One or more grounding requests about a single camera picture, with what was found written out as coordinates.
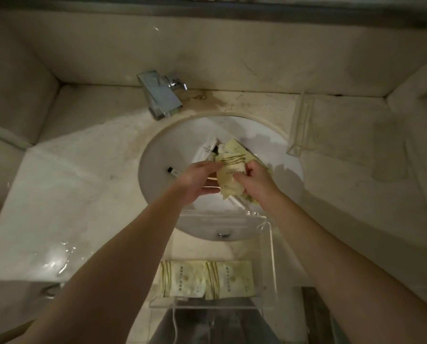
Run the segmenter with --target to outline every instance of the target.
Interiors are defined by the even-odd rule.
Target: forearm
[[[124,343],[182,209],[172,187],[100,248],[25,335],[27,343]]]
[[[427,343],[427,305],[282,194],[272,216],[353,344]]]

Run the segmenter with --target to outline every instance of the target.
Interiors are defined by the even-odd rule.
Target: marble countertop
[[[297,95],[188,91],[181,99],[182,112],[155,121],[139,88],[63,87],[0,215],[0,280],[67,281],[147,205],[139,159],[165,128],[198,115],[238,115],[288,138]],[[427,289],[427,207],[415,175],[409,168],[393,182],[371,176],[374,125],[384,115],[381,98],[314,96],[300,158],[302,207],[411,288]],[[274,236],[278,288],[311,285],[277,229]],[[209,244],[175,230],[166,255],[182,257],[183,246],[201,242]]]

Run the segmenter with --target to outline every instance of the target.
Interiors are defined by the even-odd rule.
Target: hand
[[[268,171],[259,162],[248,162],[246,170],[248,176],[237,173],[234,174],[234,179],[245,187],[245,193],[258,200],[261,207],[268,211],[270,199],[275,194],[280,194],[281,191],[277,188]]]
[[[221,167],[221,163],[210,161],[193,163],[187,167],[174,183],[174,187],[181,192],[182,204],[191,204],[200,195],[220,192],[217,180],[207,178],[217,177],[215,173]]]

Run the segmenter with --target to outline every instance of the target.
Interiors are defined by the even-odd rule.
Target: person's left hand
[[[174,186],[180,190],[183,205],[194,202],[200,195],[220,192],[217,180],[208,177],[217,177],[215,174],[222,167],[222,163],[203,161],[191,164],[179,176]]]

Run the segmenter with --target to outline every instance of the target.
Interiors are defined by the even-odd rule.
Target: chrome faucet
[[[149,111],[157,121],[178,111],[182,102],[173,93],[173,90],[183,88],[187,90],[186,84],[182,83],[175,72],[160,76],[155,70],[137,75],[143,86],[145,98],[150,106]]]

